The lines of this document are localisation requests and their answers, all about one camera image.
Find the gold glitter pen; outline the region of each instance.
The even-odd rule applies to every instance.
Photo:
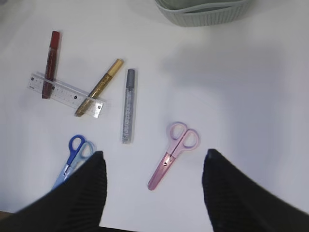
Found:
[[[110,67],[110,69],[107,71],[107,73],[104,74],[102,79],[97,83],[96,87],[91,91],[91,93],[88,95],[88,97],[97,99],[100,95],[100,93],[105,89],[107,84],[113,79],[113,77],[116,75],[116,73],[119,71],[121,66],[123,65],[124,61],[122,59],[117,59],[115,63]],[[78,109],[75,112],[76,117],[82,116],[89,106],[91,106],[92,101],[88,98],[86,98],[83,103],[78,107]]]

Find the pen cap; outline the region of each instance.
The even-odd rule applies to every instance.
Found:
[[[60,39],[60,33],[54,30],[52,32],[52,38],[50,39],[50,47],[53,49],[58,49],[59,39]]]
[[[134,85],[135,85],[135,70],[129,69],[127,71],[126,87],[134,88]]]
[[[123,65],[124,61],[122,59],[117,59],[115,63],[110,67],[110,69],[107,71],[108,75],[115,76],[116,73],[119,71],[121,66]]]

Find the scissor blade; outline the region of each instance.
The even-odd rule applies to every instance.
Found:
[[[54,186],[52,187],[52,190],[57,188],[58,185],[60,185],[62,182],[64,182],[70,176],[71,170],[72,170],[72,168],[69,165],[67,165],[67,164],[64,165],[59,176],[57,177],[56,182],[54,183]]]
[[[159,163],[156,171],[154,172],[153,176],[151,177],[150,181],[148,182],[148,189],[154,190],[157,185],[160,183],[161,179],[165,176],[175,158],[171,156],[169,153],[165,153],[165,156]]]

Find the scissors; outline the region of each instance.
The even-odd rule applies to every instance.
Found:
[[[73,142],[75,139],[81,140],[76,150],[73,148]],[[87,146],[89,147],[90,152],[85,156],[83,155],[83,151]],[[86,161],[93,154],[93,145],[90,141],[86,141],[85,137],[78,134],[70,139],[69,150],[70,156],[68,161],[65,163],[52,189],[55,189],[58,185],[64,182],[73,173],[79,162]]]
[[[179,137],[175,138],[174,132],[176,127],[180,127],[182,132]],[[195,143],[192,146],[187,146],[185,142],[188,140],[190,136],[195,138]],[[170,145],[168,150],[166,151],[163,159],[161,160],[159,166],[148,182],[148,189],[154,190],[164,175],[167,173],[169,168],[172,166],[173,162],[176,158],[184,151],[192,151],[199,146],[199,135],[194,129],[188,129],[188,126],[182,122],[174,122],[170,126],[169,131],[169,140]]]

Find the pink scissors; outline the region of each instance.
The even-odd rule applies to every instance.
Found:
[[[182,132],[179,137],[175,138],[174,131],[176,127],[180,127]],[[194,136],[195,144],[192,146],[186,146],[185,142],[188,140],[190,136]],[[161,160],[159,166],[148,182],[148,189],[154,190],[156,186],[159,184],[161,179],[167,173],[175,159],[183,152],[183,151],[192,151],[199,146],[199,135],[194,129],[188,129],[188,126],[182,122],[174,122],[170,126],[169,131],[169,139],[170,145],[168,150],[165,153],[165,156]]]

